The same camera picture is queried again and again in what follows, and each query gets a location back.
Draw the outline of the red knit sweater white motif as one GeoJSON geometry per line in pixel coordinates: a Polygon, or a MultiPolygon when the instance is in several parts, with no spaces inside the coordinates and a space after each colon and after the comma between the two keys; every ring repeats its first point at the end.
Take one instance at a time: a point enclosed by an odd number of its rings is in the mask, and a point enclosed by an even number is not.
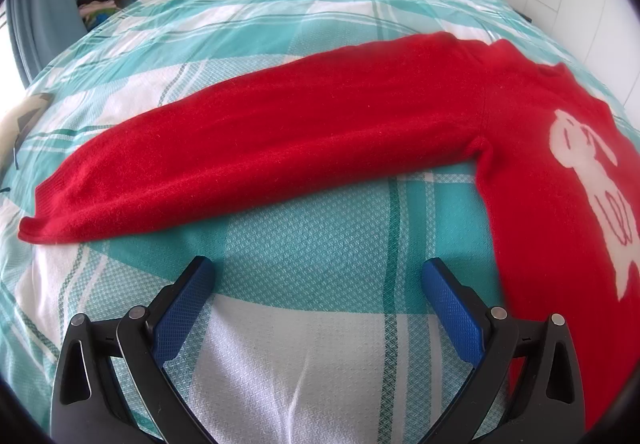
{"type": "Polygon", "coordinates": [[[18,235],[62,245],[474,160],[506,303],[570,325],[593,426],[639,359],[639,155],[562,64],[447,33],[206,87],[85,143],[18,235]]]}

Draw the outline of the teal white plaid bedspread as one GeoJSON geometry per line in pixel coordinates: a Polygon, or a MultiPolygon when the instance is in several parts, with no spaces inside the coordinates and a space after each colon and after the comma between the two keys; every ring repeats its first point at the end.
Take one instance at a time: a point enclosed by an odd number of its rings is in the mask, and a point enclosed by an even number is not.
{"type": "Polygon", "coordinates": [[[564,63],[637,139],[613,93],[505,0],[140,0],[26,86],[53,99],[1,179],[1,375],[50,422],[65,329],[148,302],[196,255],[219,268],[179,355],[178,391],[225,443],[414,443],[469,372],[422,297],[445,260],[501,299],[469,163],[337,188],[142,236],[30,245],[36,187],[94,136],[228,78],[372,40],[446,31],[564,63]]]}

